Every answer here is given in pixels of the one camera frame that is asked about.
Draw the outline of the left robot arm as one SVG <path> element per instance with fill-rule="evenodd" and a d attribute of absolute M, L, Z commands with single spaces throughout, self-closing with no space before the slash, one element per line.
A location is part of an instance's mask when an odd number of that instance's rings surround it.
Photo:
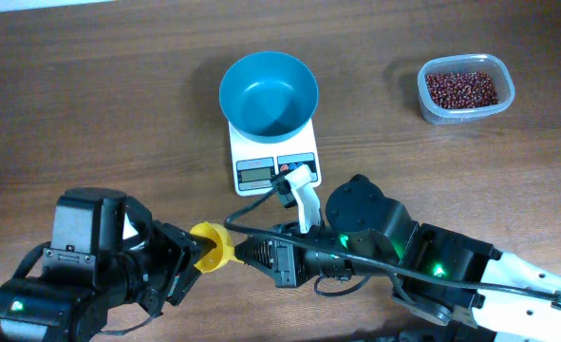
<path fill-rule="evenodd" d="M 0 341 L 88 341 L 108 313 L 138 304 L 150 320 L 177 306 L 216 247 L 153 219 L 119 190 L 73 188 L 59 197 L 51 240 L 34 247 L 0 287 Z"/>

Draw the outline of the red beans in container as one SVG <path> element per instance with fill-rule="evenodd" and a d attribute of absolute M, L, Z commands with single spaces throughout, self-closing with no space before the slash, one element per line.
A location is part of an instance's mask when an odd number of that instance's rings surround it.
<path fill-rule="evenodd" d="M 470 109 L 499 103 L 493 79 L 483 71 L 432 73 L 424 81 L 433 103 L 443 109 Z"/>

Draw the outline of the clear plastic bean container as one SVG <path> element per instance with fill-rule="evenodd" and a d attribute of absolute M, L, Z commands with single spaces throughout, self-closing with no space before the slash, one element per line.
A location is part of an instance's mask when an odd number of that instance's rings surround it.
<path fill-rule="evenodd" d="M 515 88 L 505 64 L 490 54 L 427 62 L 417 76 L 422 117 L 431 124 L 465 124 L 506 110 Z"/>

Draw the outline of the teal plastic bowl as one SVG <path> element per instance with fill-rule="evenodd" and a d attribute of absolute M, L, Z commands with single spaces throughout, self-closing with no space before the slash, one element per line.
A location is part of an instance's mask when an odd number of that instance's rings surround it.
<path fill-rule="evenodd" d="M 314 116 L 319 86 L 298 58 L 280 51 L 259 51 L 236 61 L 218 90 L 229 124 L 259 143 L 277 143 L 298 134 Z"/>

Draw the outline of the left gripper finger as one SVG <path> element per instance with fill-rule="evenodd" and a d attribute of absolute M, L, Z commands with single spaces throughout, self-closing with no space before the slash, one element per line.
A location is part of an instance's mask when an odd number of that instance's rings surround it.
<path fill-rule="evenodd" d="M 178 277 L 178 295 L 184 297 L 200 278 L 201 271 L 195 266 L 186 268 Z"/>
<path fill-rule="evenodd" d="M 188 235 L 191 243 L 191 249 L 199 255 L 207 255 L 216 247 L 216 243 L 207 237 Z"/>

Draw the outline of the yellow measuring scoop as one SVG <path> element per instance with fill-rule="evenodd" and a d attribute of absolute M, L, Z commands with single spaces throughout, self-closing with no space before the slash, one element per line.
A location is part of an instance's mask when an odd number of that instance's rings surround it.
<path fill-rule="evenodd" d="M 229 261 L 241 263 L 241 260 L 235 255 L 232 237 L 224 226 L 205 221 L 195 225 L 190 230 L 190 234 L 199 238 L 207 238 L 215 245 L 195 264 L 202 274 L 214 272 Z"/>

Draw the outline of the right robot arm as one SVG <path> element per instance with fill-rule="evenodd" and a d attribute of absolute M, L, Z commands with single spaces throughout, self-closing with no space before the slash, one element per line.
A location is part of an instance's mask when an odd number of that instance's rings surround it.
<path fill-rule="evenodd" d="M 320 206 L 312 188 L 276 177 L 271 192 L 298 220 L 268 230 L 225 226 L 245 236 L 236 257 L 279 288 L 325 279 L 361 289 L 386 277 L 393 300 L 436 325 L 459 323 L 493 339 L 561 341 L 561 276 L 494 244 L 413 220 L 364 175 Z"/>

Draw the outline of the white digital kitchen scale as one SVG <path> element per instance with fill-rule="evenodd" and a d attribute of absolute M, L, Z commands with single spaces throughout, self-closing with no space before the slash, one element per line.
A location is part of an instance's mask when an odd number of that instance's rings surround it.
<path fill-rule="evenodd" d="M 248 139 L 228 123 L 234 189 L 241 197 L 265 194 L 271 178 L 283 171 L 307 165 L 312 186 L 322 182 L 322 171 L 312 120 L 294 136 L 282 142 L 256 142 Z"/>

